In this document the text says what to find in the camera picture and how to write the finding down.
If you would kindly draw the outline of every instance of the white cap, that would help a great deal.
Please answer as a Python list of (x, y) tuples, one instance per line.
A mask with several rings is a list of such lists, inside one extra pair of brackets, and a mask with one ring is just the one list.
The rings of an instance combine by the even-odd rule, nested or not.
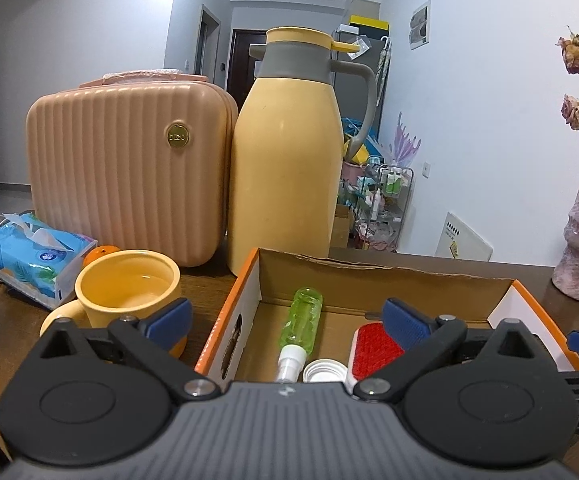
[(317, 359), (305, 367), (303, 383), (345, 382), (347, 367), (334, 359)]
[(300, 370), (305, 366), (307, 352), (298, 345), (285, 345), (278, 358), (277, 383), (295, 383), (300, 376)]

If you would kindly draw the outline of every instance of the gray thermos handle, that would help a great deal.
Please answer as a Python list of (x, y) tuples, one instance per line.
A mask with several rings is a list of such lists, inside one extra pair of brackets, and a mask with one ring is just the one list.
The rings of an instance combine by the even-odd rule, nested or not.
[(367, 83), (367, 109), (365, 110), (365, 118), (363, 119), (361, 130), (349, 141), (347, 153), (345, 153), (345, 161), (351, 162), (351, 159), (354, 158), (354, 155), (356, 155), (363, 145), (363, 142), (365, 142), (365, 139), (367, 139), (369, 129), (374, 122), (374, 114), (376, 113), (376, 103), (378, 99), (376, 91), (376, 75), (370, 67), (363, 65), (362, 63), (350, 63), (349, 61), (338, 61), (332, 59), (330, 61), (330, 67), (332, 72), (359, 75)]
[(258, 61), (262, 61), (263, 56), (265, 56), (265, 44), (250, 43), (250, 57)]

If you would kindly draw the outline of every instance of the screw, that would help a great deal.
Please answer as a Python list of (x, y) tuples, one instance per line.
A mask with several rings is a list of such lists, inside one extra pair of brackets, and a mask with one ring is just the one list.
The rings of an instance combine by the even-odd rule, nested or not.
[(185, 383), (183, 389), (192, 397), (205, 397), (214, 393), (216, 385), (207, 379), (194, 379)]
[(368, 396), (375, 396), (387, 393), (392, 385), (384, 379), (370, 378), (361, 381), (359, 387), (361, 388), (361, 392), (364, 394)]

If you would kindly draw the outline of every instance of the cardboard box on floor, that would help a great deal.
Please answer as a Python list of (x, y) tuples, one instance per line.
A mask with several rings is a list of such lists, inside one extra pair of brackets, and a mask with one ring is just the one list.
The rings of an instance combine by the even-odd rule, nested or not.
[(338, 204), (333, 218), (332, 238), (330, 247), (347, 247), (349, 232), (354, 224), (354, 213), (346, 205)]
[(231, 380), (273, 381), (278, 339), (295, 291), (310, 286), (323, 295), (316, 345), (320, 358), (347, 364), (354, 332), (366, 312), (381, 312), (400, 298), (429, 317), (454, 314), (473, 327), (521, 319), (543, 341), (559, 370), (579, 370), (579, 356), (538, 302), (516, 280), (320, 260), (265, 249), (252, 251), (225, 301), (196, 371), (221, 386)]

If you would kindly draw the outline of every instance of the brown door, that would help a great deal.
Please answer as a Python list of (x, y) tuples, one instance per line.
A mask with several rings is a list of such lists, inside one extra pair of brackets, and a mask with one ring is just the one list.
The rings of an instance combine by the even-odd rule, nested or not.
[(234, 30), (227, 91), (236, 101), (239, 110), (252, 89), (256, 68), (256, 60), (249, 55), (249, 46), (251, 43), (265, 43), (265, 34), (264, 30)]

